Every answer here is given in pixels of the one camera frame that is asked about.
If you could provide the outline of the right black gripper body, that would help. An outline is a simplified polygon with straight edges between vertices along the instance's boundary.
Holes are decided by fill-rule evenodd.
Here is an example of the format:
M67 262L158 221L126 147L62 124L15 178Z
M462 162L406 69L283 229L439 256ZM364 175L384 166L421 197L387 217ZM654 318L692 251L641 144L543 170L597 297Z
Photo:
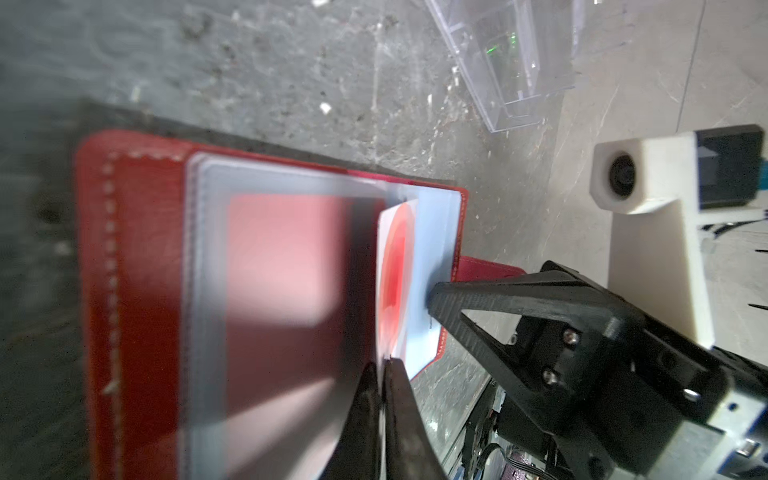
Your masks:
M574 438L512 445L569 479L763 479L767 475L767 371L704 350L645 316L630 356L630 402L645 415L636 447L610 447L577 423Z

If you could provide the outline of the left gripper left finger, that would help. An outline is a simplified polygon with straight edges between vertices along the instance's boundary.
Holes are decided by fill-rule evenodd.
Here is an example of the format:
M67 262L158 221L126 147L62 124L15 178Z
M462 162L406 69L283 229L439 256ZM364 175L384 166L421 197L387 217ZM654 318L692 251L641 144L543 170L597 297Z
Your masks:
M336 448L320 478L379 479L382 395L377 365L368 363L360 377Z

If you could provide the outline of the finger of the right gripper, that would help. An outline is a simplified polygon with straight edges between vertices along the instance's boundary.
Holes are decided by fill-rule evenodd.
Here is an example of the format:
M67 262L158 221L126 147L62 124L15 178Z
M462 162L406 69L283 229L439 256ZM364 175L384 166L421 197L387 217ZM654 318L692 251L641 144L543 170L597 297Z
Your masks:
M428 312L506 393L498 432L522 447L548 437L636 447L645 415L630 402L630 356L645 315L622 297L552 261L537 273L443 282Z

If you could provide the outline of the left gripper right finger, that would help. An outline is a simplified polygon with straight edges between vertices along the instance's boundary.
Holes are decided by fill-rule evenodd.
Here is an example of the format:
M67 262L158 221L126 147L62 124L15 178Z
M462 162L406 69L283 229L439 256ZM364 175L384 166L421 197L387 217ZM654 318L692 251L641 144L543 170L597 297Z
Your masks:
M446 479L427 436L404 363L384 362L385 475L389 480Z

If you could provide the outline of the red leather card holder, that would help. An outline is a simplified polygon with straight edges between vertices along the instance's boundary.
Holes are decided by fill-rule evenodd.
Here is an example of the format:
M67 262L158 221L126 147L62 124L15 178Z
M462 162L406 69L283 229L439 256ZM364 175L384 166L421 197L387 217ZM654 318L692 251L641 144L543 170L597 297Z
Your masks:
M416 200L404 357L443 355L440 282L517 277L460 253L467 192L127 130L75 154L91 475L321 479L384 362L377 223Z

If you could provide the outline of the clear acrylic card stand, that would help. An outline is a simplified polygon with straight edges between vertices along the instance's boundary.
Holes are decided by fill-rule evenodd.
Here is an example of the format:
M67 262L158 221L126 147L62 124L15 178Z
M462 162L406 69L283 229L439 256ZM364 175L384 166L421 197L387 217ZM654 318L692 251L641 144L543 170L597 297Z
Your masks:
M584 1L429 1L487 129L543 121L544 103L575 86L572 59Z

